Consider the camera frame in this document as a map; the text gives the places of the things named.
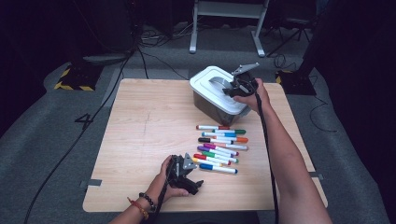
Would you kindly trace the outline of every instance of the container lid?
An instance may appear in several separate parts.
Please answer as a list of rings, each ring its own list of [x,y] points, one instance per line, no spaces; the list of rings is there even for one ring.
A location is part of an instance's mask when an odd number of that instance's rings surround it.
[[[208,66],[190,79],[192,89],[219,109],[230,115],[240,114],[247,105],[236,102],[229,95],[224,94],[222,84],[210,81],[213,77],[223,78],[228,82],[233,81],[233,75],[216,66]]]

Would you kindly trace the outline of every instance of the beaded bracelet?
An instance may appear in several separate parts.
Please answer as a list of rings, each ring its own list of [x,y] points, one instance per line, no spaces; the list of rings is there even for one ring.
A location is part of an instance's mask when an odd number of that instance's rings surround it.
[[[148,201],[149,205],[151,206],[151,209],[150,209],[151,212],[154,212],[155,209],[157,209],[157,206],[155,206],[154,202],[150,199],[150,197],[146,193],[140,192],[139,197],[145,198]]]
[[[145,220],[149,219],[149,213],[146,212],[146,210],[142,208],[142,205],[140,205],[140,203],[137,203],[134,200],[131,200],[130,198],[128,198],[128,201],[140,210],[140,213],[143,214],[143,217],[145,217]]]

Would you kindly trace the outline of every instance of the colored marker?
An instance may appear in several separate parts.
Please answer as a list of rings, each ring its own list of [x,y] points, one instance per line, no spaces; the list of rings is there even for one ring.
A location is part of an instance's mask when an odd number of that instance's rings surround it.
[[[246,143],[248,142],[248,138],[245,137],[224,137],[224,136],[213,136],[214,139],[218,140],[231,140],[235,142],[240,142],[240,143]]]
[[[245,134],[247,131],[242,130],[242,129],[236,129],[236,130],[212,130],[212,133],[236,133],[236,134]]]
[[[201,164],[206,164],[206,165],[211,165],[211,166],[222,166],[221,163],[219,162],[213,162],[213,161],[205,161],[197,158],[191,158],[193,162],[195,163],[201,163]]]
[[[227,126],[197,125],[196,129],[229,130]]]
[[[222,151],[222,152],[225,152],[225,153],[230,153],[230,154],[235,155],[235,156],[239,155],[239,152],[235,152],[235,151],[232,151],[232,150],[224,148],[224,147],[216,147],[213,144],[204,143],[204,147],[212,148],[212,149],[215,149],[215,150],[218,150],[218,151]]]
[[[213,143],[216,147],[229,147],[229,148],[234,148],[234,149],[243,149],[247,150],[247,146],[241,146],[241,145],[236,145],[236,144],[224,144],[224,143]]]
[[[235,162],[235,163],[239,162],[239,160],[236,159],[236,158],[223,157],[223,156],[220,156],[220,155],[215,154],[213,152],[203,151],[202,154],[204,154],[207,157],[213,157],[213,158],[217,158],[217,159],[220,159],[220,160],[228,160],[228,161],[232,161],[232,162]]]
[[[222,152],[222,151],[217,151],[215,149],[211,149],[211,148],[208,148],[208,147],[197,147],[197,148],[200,151],[212,152],[212,153],[218,154],[218,155],[223,156],[223,157],[233,157],[233,154],[225,153],[225,152]]]
[[[236,170],[236,169],[212,166],[212,165],[208,165],[208,164],[199,164],[199,168],[204,169],[204,170],[220,171],[220,172],[230,173],[230,174],[235,174],[235,175],[238,174],[238,170]]]
[[[202,137],[205,136],[236,137],[236,133],[202,133]]]
[[[198,142],[233,144],[232,140],[218,140],[214,138],[198,138]]]
[[[230,161],[216,159],[216,158],[213,158],[213,157],[207,157],[206,155],[194,154],[194,157],[196,159],[200,159],[200,160],[204,160],[204,161],[213,161],[213,162],[217,162],[217,163],[221,163],[221,164],[231,165]]]

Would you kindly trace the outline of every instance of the blue marker cap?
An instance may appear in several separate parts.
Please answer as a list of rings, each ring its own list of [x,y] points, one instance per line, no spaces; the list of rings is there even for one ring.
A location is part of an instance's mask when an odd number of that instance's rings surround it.
[[[225,133],[225,137],[236,137],[236,133]]]
[[[199,168],[205,169],[205,170],[213,170],[213,165],[201,163],[201,164],[199,164]]]

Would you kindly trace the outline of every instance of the black cord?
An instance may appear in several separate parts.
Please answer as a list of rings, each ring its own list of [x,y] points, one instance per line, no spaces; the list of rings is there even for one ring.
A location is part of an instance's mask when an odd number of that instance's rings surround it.
[[[314,81],[314,84],[312,84],[312,86],[315,86],[315,84],[316,84],[317,81],[318,81],[318,76],[312,76],[312,77],[315,77],[315,78],[316,78],[315,81]],[[317,127],[319,130],[321,130],[321,131],[323,131],[323,132],[336,133],[336,132],[337,132],[336,130],[326,130],[326,129],[320,128],[320,127],[314,122],[314,120],[313,120],[313,118],[312,118],[312,117],[313,117],[314,110],[318,109],[318,108],[321,107],[321,106],[328,105],[325,101],[319,99],[317,96],[315,96],[315,98],[316,98],[317,100],[321,101],[322,104],[321,104],[321,105],[315,106],[315,107],[312,108],[311,111],[309,112],[309,118],[311,119],[312,124],[314,124],[315,127]]]
[[[139,53],[140,53],[140,56],[142,57],[143,66],[145,67],[145,74],[146,74],[146,78],[147,78],[147,79],[149,79],[148,68],[147,68],[147,66],[146,66],[146,60],[145,60],[145,57],[143,56],[142,50],[140,50],[140,48],[139,48],[139,47],[137,47],[137,50],[139,51]]]
[[[268,147],[267,126],[265,124],[264,114],[262,113],[262,99],[260,98],[260,95],[257,92],[255,92],[254,94],[256,95],[257,107],[259,108],[260,119],[262,120],[262,130],[264,132],[265,146],[267,147],[268,162],[270,164],[271,184],[272,184],[273,199],[274,199],[275,224],[277,224],[277,223],[279,223],[279,207],[278,207],[278,204],[277,204],[275,177],[274,177],[274,173],[273,173],[272,168],[271,168],[270,150],[269,150],[269,147]]]
[[[183,77],[181,74],[179,74],[169,63],[164,62],[163,60],[161,60],[160,58],[158,58],[157,56],[151,55],[151,54],[147,54],[145,52],[142,52],[143,54],[153,57],[155,59],[157,59],[158,61],[160,61],[161,63],[166,64],[170,69],[172,69],[172,71],[174,71],[178,76],[182,77],[185,80],[189,80],[188,78]]]
[[[173,159],[173,157],[172,157],[171,162],[172,163],[168,164],[168,167],[174,166],[175,160]],[[161,189],[161,193],[158,196],[158,204],[157,204],[157,209],[155,210],[155,213],[154,213],[154,218],[150,220],[151,223],[155,222],[155,219],[157,219],[157,216],[160,213],[161,207],[163,206],[163,198],[165,197],[165,193],[168,188],[168,183],[169,183],[168,179],[169,179],[169,175],[171,174],[171,172],[172,172],[172,169],[169,169],[168,173],[166,174],[165,183],[163,183],[163,188]]]
[[[292,65],[294,65],[294,71],[297,69],[297,64],[296,63],[291,63],[289,65],[286,65],[286,56],[284,54],[277,54],[274,58],[274,67],[275,68],[288,68]]]
[[[56,163],[55,167],[51,170],[51,172],[49,173],[49,175],[47,176],[47,178],[44,180],[44,182],[41,184],[40,188],[38,189],[37,193],[35,194],[35,197],[33,198],[33,200],[31,201],[29,208],[26,212],[26,216],[24,219],[23,223],[27,223],[30,213],[32,212],[33,206],[35,205],[35,200],[37,199],[38,195],[40,194],[41,190],[46,186],[47,182],[50,180],[50,178],[52,177],[52,175],[55,173],[55,171],[58,169],[58,167],[61,165],[61,163],[64,161],[64,159],[69,155],[69,153],[72,151],[72,149],[74,148],[74,146],[78,143],[79,139],[82,137],[82,135],[87,131],[88,127],[91,125],[91,123],[93,123],[93,119],[96,117],[96,115],[102,110],[102,108],[105,106],[106,102],[108,101],[108,99],[110,98],[112,92],[116,89],[117,83],[120,79],[120,75],[122,72],[123,67],[125,66],[125,64],[127,64],[128,60],[131,58],[132,53],[130,53],[129,57],[124,61],[124,63],[122,64],[119,76],[117,77],[117,81],[116,84],[114,85],[113,89],[111,90],[110,94],[107,96],[107,98],[105,99],[105,101],[101,104],[101,106],[96,110],[95,114],[93,115],[91,122],[87,122],[87,126],[85,129],[82,129],[81,133],[79,134],[79,136],[77,137],[77,139],[73,142],[72,146],[67,149],[66,153],[64,153],[64,155],[62,156],[62,158],[58,161],[58,163]]]

